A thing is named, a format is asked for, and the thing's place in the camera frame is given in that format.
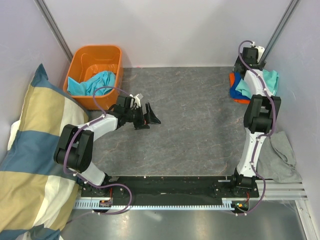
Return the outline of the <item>mint green t shirt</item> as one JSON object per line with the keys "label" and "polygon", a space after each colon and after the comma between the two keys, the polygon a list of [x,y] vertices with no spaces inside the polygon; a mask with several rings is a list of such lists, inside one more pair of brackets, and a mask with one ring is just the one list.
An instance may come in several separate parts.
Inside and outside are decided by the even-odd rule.
{"label": "mint green t shirt", "polygon": [[[265,69],[262,70],[262,73],[266,86],[268,87],[272,95],[275,96],[278,90],[279,74],[275,70],[267,71]],[[253,93],[250,90],[247,82],[243,78],[241,78],[239,74],[237,74],[235,78],[237,80],[235,92],[250,99]]]}

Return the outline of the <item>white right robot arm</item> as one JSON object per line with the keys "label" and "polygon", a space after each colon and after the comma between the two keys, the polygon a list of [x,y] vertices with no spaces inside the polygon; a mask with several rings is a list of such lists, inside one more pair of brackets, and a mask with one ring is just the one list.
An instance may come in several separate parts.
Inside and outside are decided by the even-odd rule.
{"label": "white right robot arm", "polygon": [[259,154],[265,139],[271,136],[281,106],[281,98],[275,96],[267,87],[263,76],[263,67],[259,64],[264,48],[255,46],[239,47],[234,72],[239,73],[249,87],[251,99],[243,117],[246,132],[244,148],[229,191],[235,197],[249,194],[258,197],[256,179]]}

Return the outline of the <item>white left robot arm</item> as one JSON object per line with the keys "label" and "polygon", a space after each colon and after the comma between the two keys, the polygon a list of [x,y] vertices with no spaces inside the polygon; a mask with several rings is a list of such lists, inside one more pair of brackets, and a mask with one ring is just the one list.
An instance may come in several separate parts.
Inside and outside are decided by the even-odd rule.
{"label": "white left robot arm", "polygon": [[149,129],[150,124],[159,125],[151,105],[142,103],[143,96],[119,96],[100,117],[82,125],[67,124],[60,135],[53,159],[63,166],[63,171],[73,174],[92,184],[92,191],[99,197],[110,191],[108,175],[93,162],[94,142],[126,123],[132,123],[136,130]]}

